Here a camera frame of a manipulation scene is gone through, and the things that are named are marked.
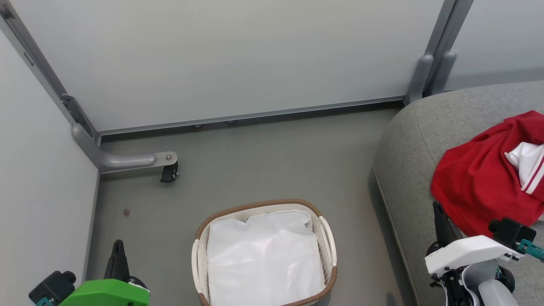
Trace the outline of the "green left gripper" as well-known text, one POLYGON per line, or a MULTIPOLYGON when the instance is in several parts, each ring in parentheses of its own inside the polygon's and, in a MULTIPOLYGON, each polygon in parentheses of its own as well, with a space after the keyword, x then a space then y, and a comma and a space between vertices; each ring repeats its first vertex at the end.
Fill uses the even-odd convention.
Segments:
POLYGON ((130 268, 124 242, 113 244, 103 280, 82 283, 60 303, 61 306, 148 306, 150 291, 129 283, 130 268))

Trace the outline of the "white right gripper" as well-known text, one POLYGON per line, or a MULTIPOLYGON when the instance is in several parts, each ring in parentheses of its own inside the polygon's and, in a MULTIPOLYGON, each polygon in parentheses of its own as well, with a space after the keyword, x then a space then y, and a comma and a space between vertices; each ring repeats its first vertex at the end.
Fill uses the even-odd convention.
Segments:
POLYGON ((464 238, 438 201, 433 202, 433 213, 436 232, 434 245, 441 248, 425 257, 430 275, 443 275, 450 270, 488 260, 509 261, 524 257, 523 254, 484 235, 464 238))

